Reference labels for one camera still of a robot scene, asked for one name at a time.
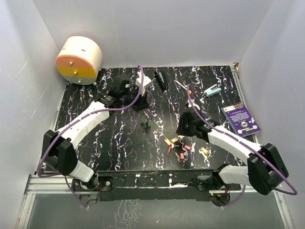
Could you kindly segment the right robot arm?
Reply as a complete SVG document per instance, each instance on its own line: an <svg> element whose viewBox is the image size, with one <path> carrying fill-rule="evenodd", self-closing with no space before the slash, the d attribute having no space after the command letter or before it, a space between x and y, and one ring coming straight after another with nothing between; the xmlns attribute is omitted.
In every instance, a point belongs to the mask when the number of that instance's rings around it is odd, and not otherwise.
<svg viewBox="0 0 305 229"><path fill-rule="evenodd" d="M253 143L233 134L215 121L203 120L199 115L198 109L191 107L180 114L177 134L203 139L228 151L245 164L224 164L214 170L208 180L217 189L224 189L229 184L240 184L252 186L258 193L267 195L288 178L289 173L274 145Z"/></svg>

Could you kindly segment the yellow tag with key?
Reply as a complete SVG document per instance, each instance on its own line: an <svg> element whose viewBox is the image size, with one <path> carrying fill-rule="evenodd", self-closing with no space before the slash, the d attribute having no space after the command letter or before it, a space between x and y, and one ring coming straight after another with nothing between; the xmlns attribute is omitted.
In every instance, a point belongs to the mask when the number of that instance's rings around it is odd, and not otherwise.
<svg viewBox="0 0 305 229"><path fill-rule="evenodd" d="M183 138L184 138L183 135L178 135L178 136L172 138L172 139L170 140L170 142L171 142L172 144L174 144L174 143L176 143L176 142L182 140Z"/></svg>

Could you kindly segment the large metal keyring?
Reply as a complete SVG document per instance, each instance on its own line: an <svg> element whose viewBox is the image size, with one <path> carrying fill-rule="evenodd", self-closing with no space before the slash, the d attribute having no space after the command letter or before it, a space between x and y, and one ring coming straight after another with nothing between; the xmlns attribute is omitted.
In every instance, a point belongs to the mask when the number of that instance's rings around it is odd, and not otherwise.
<svg viewBox="0 0 305 229"><path fill-rule="evenodd" d="M144 115L145 115L145 121L146 122L151 121L152 115L150 113L150 110L148 108L146 108L146 109L143 110L143 112L144 112Z"/></svg>

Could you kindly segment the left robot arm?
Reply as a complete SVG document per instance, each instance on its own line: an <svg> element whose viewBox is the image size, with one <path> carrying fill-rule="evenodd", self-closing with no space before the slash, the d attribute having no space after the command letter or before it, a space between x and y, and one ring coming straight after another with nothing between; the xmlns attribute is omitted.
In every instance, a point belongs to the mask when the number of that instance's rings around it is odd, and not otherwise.
<svg viewBox="0 0 305 229"><path fill-rule="evenodd" d="M128 108L138 112L148 108L146 88L152 81L141 71L137 73L135 84L131 84L128 76L117 75L78 117L57 131L49 130L44 134L38 175L42 164L46 163L58 174L80 180L87 190L96 189L99 182L94 170L77 158L75 150L82 139L113 112Z"/></svg>

